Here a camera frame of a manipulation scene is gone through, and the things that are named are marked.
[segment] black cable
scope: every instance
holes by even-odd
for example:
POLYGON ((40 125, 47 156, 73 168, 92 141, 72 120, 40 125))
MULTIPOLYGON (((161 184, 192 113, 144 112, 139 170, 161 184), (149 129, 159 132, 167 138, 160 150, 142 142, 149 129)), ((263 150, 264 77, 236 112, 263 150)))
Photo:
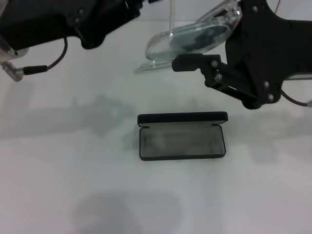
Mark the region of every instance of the black cable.
POLYGON ((66 52, 68 49, 68 41, 67 38, 64 38, 64 49, 62 54, 60 55, 60 57, 58 57, 57 60, 55 60, 51 65, 46 66, 29 66, 29 67, 23 67, 23 74, 24 75, 33 75, 33 74, 37 74, 37 73, 42 73, 42 72, 47 72, 50 69, 54 68, 59 62, 61 62, 61 60, 65 57, 66 52))
POLYGON ((278 3, 277 3, 277 6, 276 6, 276 9, 275 9, 275 14, 277 13, 277 10, 278 10, 278 7, 279 7, 279 4, 281 3, 281 0, 278 0, 278 3))
POLYGON ((308 106, 307 103, 305 102, 300 102, 300 101, 296 101, 295 99, 292 99, 290 96, 288 96, 287 94, 285 94, 285 92, 283 90, 281 90, 281 95, 286 98, 288 101, 292 102, 293 104, 296 104, 298 106, 308 106))
POLYGON ((47 71, 49 71, 51 68, 54 68, 59 62, 61 62, 61 60, 66 55, 67 49, 68 49, 68 41, 67 41, 67 38, 64 38, 64 49, 63 49, 62 54, 57 60, 55 60, 50 66, 47 67, 47 71))

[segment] metal connector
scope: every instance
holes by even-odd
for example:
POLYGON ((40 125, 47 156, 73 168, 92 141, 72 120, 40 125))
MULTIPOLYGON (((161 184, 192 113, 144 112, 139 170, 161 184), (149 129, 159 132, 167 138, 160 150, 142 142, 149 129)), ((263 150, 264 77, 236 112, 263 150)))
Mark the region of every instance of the metal connector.
POLYGON ((20 72, 20 69, 17 69, 11 62, 2 62, 2 69, 9 75, 12 80, 19 82, 23 79, 23 74, 20 72))

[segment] white table surface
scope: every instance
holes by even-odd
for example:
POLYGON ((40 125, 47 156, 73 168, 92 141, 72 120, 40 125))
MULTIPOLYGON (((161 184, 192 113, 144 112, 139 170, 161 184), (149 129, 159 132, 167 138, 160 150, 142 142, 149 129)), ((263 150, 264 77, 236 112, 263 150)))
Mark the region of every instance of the white table surface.
MULTIPOLYGON (((1 234, 310 234, 312 110, 250 111, 199 71, 133 75, 165 22, 134 21, 14 83, 0 76, 1 234), (222 159, 141 161, 137 115, 227 111, 222 159)), ((63 41, 15 62, 49 64, 63 41)), ((225 61, 224 45, 211 51, 225 61)), ((312 82, 283 89, 312 99, 312 82)))

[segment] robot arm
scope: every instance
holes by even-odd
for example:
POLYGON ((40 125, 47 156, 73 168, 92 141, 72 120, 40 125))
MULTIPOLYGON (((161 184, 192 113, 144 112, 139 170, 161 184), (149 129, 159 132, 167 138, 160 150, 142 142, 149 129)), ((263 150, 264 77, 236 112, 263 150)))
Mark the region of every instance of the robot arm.
MULTIPOLYGON (((80 38, 85 49, 96 48, 108 33, 140 15, 143 0, 6 1, 0 0, 0 63, 20 81, 23 75, 47 71, 60 59, 26 70, 16 69, 8 60, 23 56, 28 47, 60 38, 66 52, 68 36, 80 38)), ((289 99, 281 90, 283 81, 312 73, 312 22, 281 19, 266 0, 239 4, 242 18, 226 40, 227 64, 220 55, 184 54, 173 61, 173 70, 201 69, 207 87, 242 101, 248 109, 276 103, 281 95, 289 99)))
POLYGON ((219 55, 184 54, 172 63, 174 71, 201 69, 205 85, 230 95, 247 109, 276 103, 284 80, 312 73, 312 21, 278 17, 266 0, 242 0, 242 18, 226 40, 227 64, 219 55))

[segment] bolt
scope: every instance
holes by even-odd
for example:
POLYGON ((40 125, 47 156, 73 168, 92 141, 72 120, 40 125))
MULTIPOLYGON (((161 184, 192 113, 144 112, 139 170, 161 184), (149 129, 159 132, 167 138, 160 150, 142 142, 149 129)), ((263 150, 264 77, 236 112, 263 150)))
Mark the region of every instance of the bolt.
POLYGON ((273 101, 273 100, 274 100, 273 94, 269 94, 269 95, 268 95, 268 99, 269 99, 270 101, 273 101))
POLYGON ((253 11, 257 13, 258 12, 258 7, 253 6, 253 11))
POLYGON ((8 53, 9 55, 14 56, 14 50, 12 48, 8 51, 8 53))
POLYGON ((269 88, 269 86, 270 86, 270 83, 268 81, 265 81, 264 82, 264 87, 269 88))
POLYGON ((218 62, 216 60, 213 60, 211 62, 212 67, 217 67, 218 66, 218 62))
POLYGON ((216 74, 215 78, 217 80, 222 80, 222 75, 220 73, 216 74))

